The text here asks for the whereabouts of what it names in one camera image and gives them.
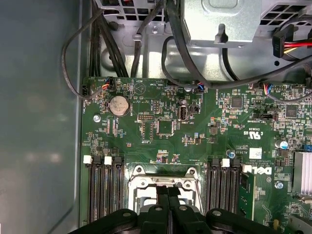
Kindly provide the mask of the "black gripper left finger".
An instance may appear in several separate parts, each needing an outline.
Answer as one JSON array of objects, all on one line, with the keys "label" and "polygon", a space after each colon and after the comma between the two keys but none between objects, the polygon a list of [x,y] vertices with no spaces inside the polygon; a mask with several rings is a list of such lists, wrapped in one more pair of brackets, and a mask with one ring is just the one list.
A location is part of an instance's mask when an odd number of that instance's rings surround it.
[{"label": "black gripper left finger", "polygon": [[157,204],[146,206],[139,214],[120,209],[78,228],[79,234],[166,234],[169,217],[169,195],[166,186],[156,187]]}]

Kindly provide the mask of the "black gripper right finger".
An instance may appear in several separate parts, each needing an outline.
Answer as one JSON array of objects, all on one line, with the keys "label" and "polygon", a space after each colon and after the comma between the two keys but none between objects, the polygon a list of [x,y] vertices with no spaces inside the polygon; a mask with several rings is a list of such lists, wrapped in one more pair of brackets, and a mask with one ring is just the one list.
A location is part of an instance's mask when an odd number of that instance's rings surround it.
[{"label": "black gripper right finger", "polygon": [[223,209],[214,208],[205,215],[180,204],[177,187],[169,188],[169,204],[179,234],[277,234],[278,231]]}]

